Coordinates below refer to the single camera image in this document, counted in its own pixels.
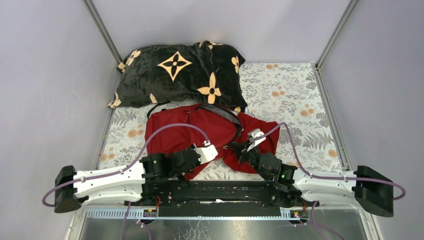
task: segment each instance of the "black pillow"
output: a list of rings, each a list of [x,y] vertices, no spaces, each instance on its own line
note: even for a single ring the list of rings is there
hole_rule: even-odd
[[[122,79],[108,106],[139,108],[193,99],[243,109],[247,103],[239,66],[244,62],[234,47],[210,41],[138,48],[119,64]]]

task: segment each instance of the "floral mattress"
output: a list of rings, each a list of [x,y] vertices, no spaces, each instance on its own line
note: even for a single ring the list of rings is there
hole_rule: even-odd
[[[267,122],[286,122],[302,164],[309,170],[335,171],[341,162],[333,142],[329,120],[310,63],[245,63],[240,67],[240,86],[248,107],[246,114]],[[193,100],[171,102],[153,112],[196,104]],[[147,112],[118,107],[106,143],[99,156],[99,169],[128,164],[145,143]],[[297,165],[286,129],[280,129],[276,157]],[[261,180],[258,174],[236,172],[221,159],[212,161],[195,180]]]

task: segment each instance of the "metal frame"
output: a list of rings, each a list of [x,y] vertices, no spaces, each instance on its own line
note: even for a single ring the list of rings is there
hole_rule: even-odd
[[[103,37],[107,47],[110,50],[110,53],[112,54],[113,58],[115,59],[115,62],[117,65],[119,65],[122,62],[122,57],[117,49],[117,47],[114,44],[114,41],[111,38],[111,35],[109,35],[108,30],[105,27],[105,24],[102,21],[102,18],[99,15],[99,12],[96,9],[96,6],[94,5],[92,0],[82,0],[82,2],[87,7],[88,12],[90,13],[93,22],[98,28],[98,31],[100,32],[101,36]]]
[[[122,62],[122,57],[117,49],[117,47],[115,46],[109,32],[107,31],[94,3],[92,0],[82,0],[83,3],[85,4],[85,6],[87,7],[88,12],[90,13],[94,23],[96,24],[101,36],[103,37],[107,47],[109,48],[114,60],[116,61],[117,64]],[[345,168],[345,169],[349,169],[351,167],[353,167],[351,161],[349,160],[348,154],[346,152],[346,149],[344,149],[344,142],[343,139],[340,135],[340,129],[339,126],[337,124],[337,120],[336,120],[336,116],[334,115],[334,111],[331,105],[331,101],[328,97],[328,92],[323,80],[323,76],[321,74],[321,67],[323,66],[327,56],[329,55],[329,52],[331,51],[333,45],[335,44],[342,28],[345,26],[348,18],[350,17],[351,13],[353,12],[355,6],[358,4],[359,0],[351,0],[349,2],[349,4],[346,7],[346,10],[344,11],[340,21],[338,22],[334,32],[332,33],[327,45],[325,46],[324,51],[322,52],[321,56],[319,57],[319,59],[317,60],[316,64],[312,64],[312,68],[314,70],[314,76],[315,76],[315,80],[316,83],[318,85],[319,91],[321,93],[321,99],[322,102],[324,104],[324,108],[327,112],[329,121],[330,121],[330,129],[331,132],[333,134],[334,137],[334,143],[336,146],[336,150],[337,153],[340,156],[340,162],[341,165]],[[99,149],[97,151],[97,155],[96,155],[96,159],[94,161],[93,164],[93,169],[97,169],[98,168],[98,164],[99,164],[99,157],[101,157],[101,150],[104,148],[106,141],[107,141],[107,133],[109,131],[109,128],[112,124],[112,118],[114,115],[114,109],[110,110],[110,114],[108,116],[104,131],[103,131],[103,135],[102,135],[102,141],[100,143]],[[348,206],[344,205],[336,205],[336,204],[327,204],[325,202],[321,203],[321,206],[324,208],[337,208],[337,209],[345,209],[348,208]],[[78,240],[81,237],[81,233],[83,230],[83,226],[84,226],[84,221],[85,218],[87,216],[88,211],[90,211],[90,209],[93,208],[109,208],[111,209],[111,211],[115,210],[115,209],[122,209],[122,208],[126,208],[123,205],[115,205],[115,206],[102,206],[102,205],[96,205],[96,206],[83,206],[82,208],[80,208],[79,210],[76,211],[75,215],[72,218],[72,221],[70,223],[69,226],[69,230],[65,236],[65,239],[68,240]],[[368,239],[376,239],[376,240],[383,240],[382,234],[380,232],[380,228],[378,226],[376,217],[365,212],[362,208],[357,208],[358,213],[361,215],[361,219],[362,219],[362,223],[363,223],[363,227],[364,230],[366,232],[366,235],[368,237]]]
[[[346,9],[343,12],[343,15],[341,16],[340,21],[338,21],[338,24],[335,27],[335,30],[332,33],[327,45],[325,46],[324,51],[322,52],[321,56],[318,58],[318,61],[316,61],[316,68],[317,69],[320,69],[323,66],[323,63],[326,61],[328,54],[330,53],[331,49],[333,48],[334,43],[336,42],[337,38],[339,37],[340,32],[342,31],[343,27],[345,26],[346,22],[348,21],[349,17],[351,16],[351,13],[354,11],[358,2],[359,2],[359,0],[350,0],[349,4],[347,5]]]
[[[334,138],[334,145],[337,150],[337,154],[339,156],[340,164],[342,169],[345,168],[347,170],[353,169],[353,165],[348,157],[347,151],[344,148],[344,142],[342,136],[340,134],[340,128],[337,124],[336,115],[334,114],[333,107],[331,105],[330,98],[328,96],[327,88],[324,83],[323,77],[321,75],[321,71],[317,69],[315,64],[312,63],[312,69],[315,76],[316,84],[319,89],[319,93],[321,95],[322,104],[324,105],[325,112],[327,113],[328,120],[330,123],[330,130]]]

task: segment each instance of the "red jacket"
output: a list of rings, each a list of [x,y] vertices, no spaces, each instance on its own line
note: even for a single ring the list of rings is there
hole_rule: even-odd
[[[227,119],[205,109],[195,109],[199,104],[191,106],[181,106],[169,110],[160,111],[151,115],[146,125],[145,139],[157,129],[175,123],[191,124],[202,129],[209,137],[210,142],[215,145],[218,156],[215,159],[222,158],[224,162],[233,170],[244,173],[255,174],[256,171],[247,163],[239,164],[231,148],[222,148],[235,135],[236,126]],[[243,143],[248,141],[248,134],[254,129],[260,129],[267,133],[274,128],[277,123],[266,122],[244,113],[238,114],[238,119],[242,125],[241,134],[233,141]],[[277,142],[280,131],[276,130],[267,136],[266,140],[259,145],[260,153],[276,154]],[[192,144],[203,146],[205,138],[195,129],[189,127],[176,126],[163,130],[158,133],[147,146],[147,153],[175,153],[190,147]],[[209,163],[202,164],[195,168],[194,173],[185,174],[185,179],[191,180],[199,174]]]

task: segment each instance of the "gray wall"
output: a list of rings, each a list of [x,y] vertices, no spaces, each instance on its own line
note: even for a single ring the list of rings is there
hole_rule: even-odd
[[[360,1],[322,68],[350,159],[403,185],[385,240],[423,239],[424,1]]]
[[[248,62],[316,62],[349,0],[94,0],[122,56],[210,40]]]
[[[0,238],[63,239],[73,213],[41,199],[61,167],[93,166],[115,63],[81,0],[2,1],[0,32]]]

